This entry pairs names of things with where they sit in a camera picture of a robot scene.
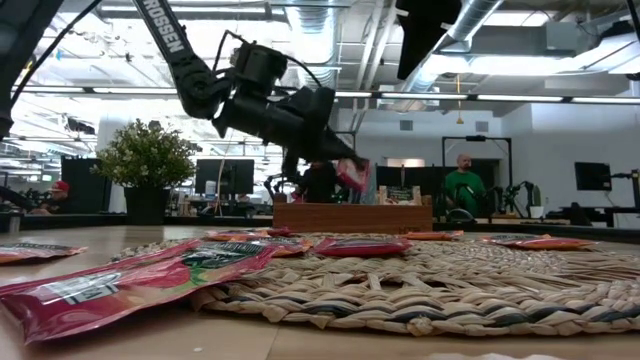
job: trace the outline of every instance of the wooden crate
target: wooden crate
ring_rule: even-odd
[[[432,231],[431,206],[274,204],[273,226],[294,232],[406,234]]]

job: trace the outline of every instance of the wooden table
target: wooden table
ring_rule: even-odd
[[[3,266],[0,284],[61,275],[107,262],[129,246],[198,236],[211,228],[101,227],[24,232],[0,243],[29,240],[89,246],[87,253],[45,265]],[[640,253],[636,245],[603,245]],[[196,314],[163,306],[136,313],[89,334],[25,348],[21,335],[0,318],[0,359],[230,359],[230,360],[621,360],[637,358],[637,334],[574,338],[412,338],[387,334],[272,325],[262,318]]]

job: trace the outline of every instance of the computer monitor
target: computer monitor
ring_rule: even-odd
[[[196,162],[196,193],[205,193],[207,181],[218,181],[221,164],[220,159],[200,159]],[[254,160],[225,160],[220,193],[253,194],[254,165]]]
[[[580,191],[611,191],[609,164],[576,162],[576,186]]]

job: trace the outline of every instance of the exposed ductwork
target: exposed ductwork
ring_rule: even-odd
[[[311,71],[323,86],[336,87],[336,70],[328,67],[313,67],[334,60],[337,34],[337,12],[333,8],[288,7],[286,14],[294,32],[294,48],[299,60],[311,64]],[[305,85],[315,87],[314,81],[303,70],[301,77]]]
[[[504,0],[468,0],[462,7],[458,20],[449,29],[447,35],[436,45],[436,49],[449,47],[462,43],[463,47],[469,48],[473,35],[482,27],[482,24],[500,7]],[[411,73],[402,87],[406,92],[427,92],[438,78],[438,74],[430,74],[423,69],[424,64],[429,60],[431,53],[422,60],[420,65]],[[411,106],[410,101],[402,101],[394,106],[395,110],[402,110]]]

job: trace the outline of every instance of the man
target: man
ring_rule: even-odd
[[[50,190],[51,199],[44,201],[38,209],[31,211],[31,214],[52,215],[71,213],[69,190],[69,184],[64,181],[56,181]]]
[[[336,168],[329,161],[315,161],[304,172],[296,194],[308,203],[332,203],[336,185],[342,186]]]
[[[465,209],[476,217],[479,214],[476,196],[481,196],[485,193],[484,184],[478,175],[470,171],[471,156],[460,154],[457,164],[458,169],[445,178],[447,205],[450,208],[460,207]]]

